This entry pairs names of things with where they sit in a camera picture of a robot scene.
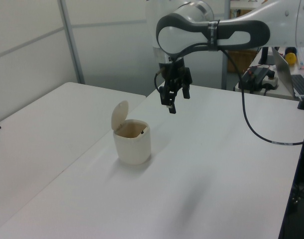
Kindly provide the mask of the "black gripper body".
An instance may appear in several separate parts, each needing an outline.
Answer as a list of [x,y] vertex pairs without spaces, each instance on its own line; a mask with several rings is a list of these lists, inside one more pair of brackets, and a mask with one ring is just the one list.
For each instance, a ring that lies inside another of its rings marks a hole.
[[190,69],[185,66],[184,59],[178,59],[174,64],[173,62],[159,63],[159,67],[164,68],[161,75],[167,85],[174,82],[185,85],[193,83]]

